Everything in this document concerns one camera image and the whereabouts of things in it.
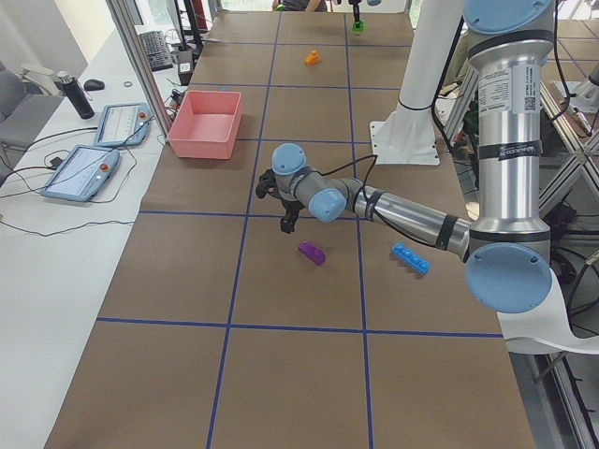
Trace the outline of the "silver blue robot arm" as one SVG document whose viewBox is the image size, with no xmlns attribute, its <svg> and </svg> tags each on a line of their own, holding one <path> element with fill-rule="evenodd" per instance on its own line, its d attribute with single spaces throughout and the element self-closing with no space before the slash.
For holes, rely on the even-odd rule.
<svg viewBox="0 0 599 449">
<path fill-rule="evenodd" d="M 479 214 L 467 222 L 374 189 L 357 179 L 327 179 L 303 149 L 272 154 L 258 196 L 285 208 L 281 228 L 301 210 L 328 223 L 351 211 L 423 245 L 458 255 L 474 297 L 503 313 L 530 311 L 555 285 L 549 229 L 539 215 L 541 67 L 554 46 L 551 1 L 426 1 L 422 4 L 396 109 L 371 123 L 382 164 L 436 163 L 434 103 L 461 31 L 477 74 Z"/>
</svg>

